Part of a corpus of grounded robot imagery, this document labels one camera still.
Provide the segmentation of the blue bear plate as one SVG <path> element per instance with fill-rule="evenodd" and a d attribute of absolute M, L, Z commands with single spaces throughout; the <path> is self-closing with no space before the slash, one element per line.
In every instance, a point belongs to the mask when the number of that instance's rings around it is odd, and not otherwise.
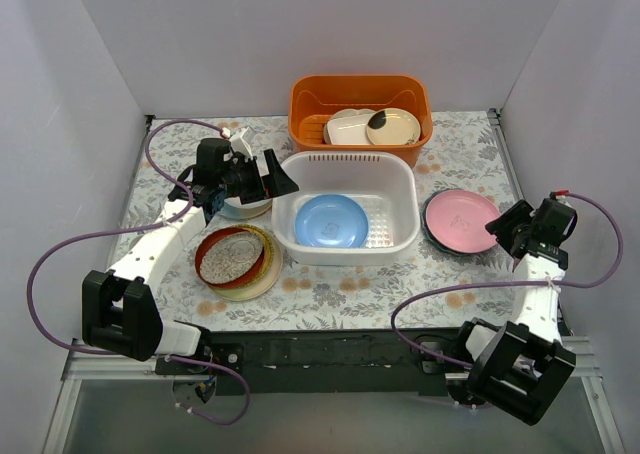
<path fill-rule="evenodd" d="M 300 245 L 319 248 L 360 248 L 369 235 L 365 210 L 344 195 L 318 195 L 296 214 L 294 234 Z"/>

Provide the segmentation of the white plastic bin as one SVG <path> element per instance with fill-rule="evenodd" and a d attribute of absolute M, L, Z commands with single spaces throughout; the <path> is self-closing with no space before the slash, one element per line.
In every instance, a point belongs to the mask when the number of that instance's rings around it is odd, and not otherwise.
<path fill-rule="evenodd" d="M 273 202 L 272 230 L 295 261 L 318 266 L 384 265 L 404 254 L 417 238 L 421 221 L 414 176 L 399 157 L 383 152 L 310 151 L 290 156 L 283 168 L 299 190 Z M 309 246 L 297 238 L 300 210 L 322 195 L 344 196 L 363 209 L 368 230 L 361 246 Z"/>

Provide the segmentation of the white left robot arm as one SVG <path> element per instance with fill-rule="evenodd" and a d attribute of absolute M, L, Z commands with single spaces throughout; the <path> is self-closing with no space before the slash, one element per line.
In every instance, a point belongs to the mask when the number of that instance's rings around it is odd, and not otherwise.
<path fill-rule="evenodd" d="M 139 361 L 178 355 L 193 374 L 213 360 L 200 341 L 199 328 L 164 320 L 153 292 L 186 247 L 222 209 L 228 198 L 244 204 L 288 195 L 299 187 L 273 150 L 264 153 L 267 174 L 258 161 L 233 149 L 228 140 L 206 138 L 194 165 L 185 169 L 170 192 L 154 229 L 107 271 L 91 271 L 82 284 L 82 339 L 93 347 Z"/>

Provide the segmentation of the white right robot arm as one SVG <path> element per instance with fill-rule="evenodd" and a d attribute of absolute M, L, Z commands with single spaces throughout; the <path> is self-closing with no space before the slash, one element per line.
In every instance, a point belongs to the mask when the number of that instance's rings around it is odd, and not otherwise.
<path fill-rule="evenodd" d="M 521 200 L 489 222 L 486 231 L 514 260 L 512 314 L 501 327 L 465 323 L 452 347 L 454 363 L 470 372 L 468 391 L 528 425 L 541 420 L 576 365 L 558 328 L 568 268 L 561 245 L 576 224 L 576 211 L 556 195 L 538 208 Z"/>

